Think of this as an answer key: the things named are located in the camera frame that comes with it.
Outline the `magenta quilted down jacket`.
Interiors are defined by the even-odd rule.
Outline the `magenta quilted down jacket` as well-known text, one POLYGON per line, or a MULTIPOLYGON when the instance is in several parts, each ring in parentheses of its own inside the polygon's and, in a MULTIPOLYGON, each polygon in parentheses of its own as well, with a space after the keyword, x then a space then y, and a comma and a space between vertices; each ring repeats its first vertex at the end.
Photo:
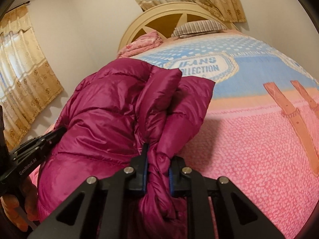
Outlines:
POLYGON ((129 238, 186 238, 187 204, 169 191, 169 166, 200 130, 214 82, 132 58, 110 62, 76 87, 56 122, 67 131, 38 175, 45 220, 87 177, 113 176, 149 145, 146 195, 135 203, 129 238))

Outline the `pink folded blanket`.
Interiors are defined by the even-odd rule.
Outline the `pink folded blanket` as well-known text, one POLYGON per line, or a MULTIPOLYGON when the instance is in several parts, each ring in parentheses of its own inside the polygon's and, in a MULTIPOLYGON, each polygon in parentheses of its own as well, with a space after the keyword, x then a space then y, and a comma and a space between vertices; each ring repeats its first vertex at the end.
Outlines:
POLYGON ((160 36, 156 30, 150 31, 121 48, 118 51, 116 58, 129 58, 139 55, 148 50, 159 47, 167 40, 167 38, 160 36))

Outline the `cream wooden headboard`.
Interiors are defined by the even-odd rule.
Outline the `cream wooden headboard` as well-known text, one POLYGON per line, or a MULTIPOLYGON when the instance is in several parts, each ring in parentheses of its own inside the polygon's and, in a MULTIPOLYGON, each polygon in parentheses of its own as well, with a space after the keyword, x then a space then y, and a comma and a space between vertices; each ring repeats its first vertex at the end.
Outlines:
POLYGON ((157 5, 138 16, 122 36, 118 51, 138 37, 153 30, 160 33, 163 38, 168 39, 163 44, 172 42, 177 39, 176 37, 171 37, 176 27, 187 22, 201 20, 215 20, 228 28, 225 31, 226 33, 239 33, 239 29, 235 24, 220 20, 195 3, 171 2, 157 5))

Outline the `beige patterned left curtain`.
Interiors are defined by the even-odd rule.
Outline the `beige patterned left curtain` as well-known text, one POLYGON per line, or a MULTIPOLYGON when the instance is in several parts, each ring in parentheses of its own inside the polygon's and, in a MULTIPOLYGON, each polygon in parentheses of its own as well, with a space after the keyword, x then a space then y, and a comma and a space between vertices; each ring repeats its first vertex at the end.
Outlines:
POLYGON ((40 48, 27 6, 6 13, 1 20, 1 106, 9 149, 63 90, 40 48))

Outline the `blue pink printed bedspread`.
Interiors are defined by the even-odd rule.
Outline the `blue pink printed bedspread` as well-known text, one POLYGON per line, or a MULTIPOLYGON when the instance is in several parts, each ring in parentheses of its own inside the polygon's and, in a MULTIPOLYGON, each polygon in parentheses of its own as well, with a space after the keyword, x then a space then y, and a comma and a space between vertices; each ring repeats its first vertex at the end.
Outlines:
POLYGON ((296 237, 318 201, 318 82, 241 34, 177 40, 131 58, 214 82, 204 122, 178 155, 203 176, 228 177, 296 237))

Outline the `striped pillow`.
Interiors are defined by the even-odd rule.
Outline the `striped pillow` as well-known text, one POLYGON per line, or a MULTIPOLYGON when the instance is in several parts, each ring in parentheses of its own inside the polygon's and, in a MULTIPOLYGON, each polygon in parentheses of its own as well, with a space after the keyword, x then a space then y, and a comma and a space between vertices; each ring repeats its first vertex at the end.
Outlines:
POLYGON ((171 37, 181 37, 184 35, 191 35, 205 32, 220 32, 228 28, 215 20, 201 20, 187 22, 174 29, 171 37))

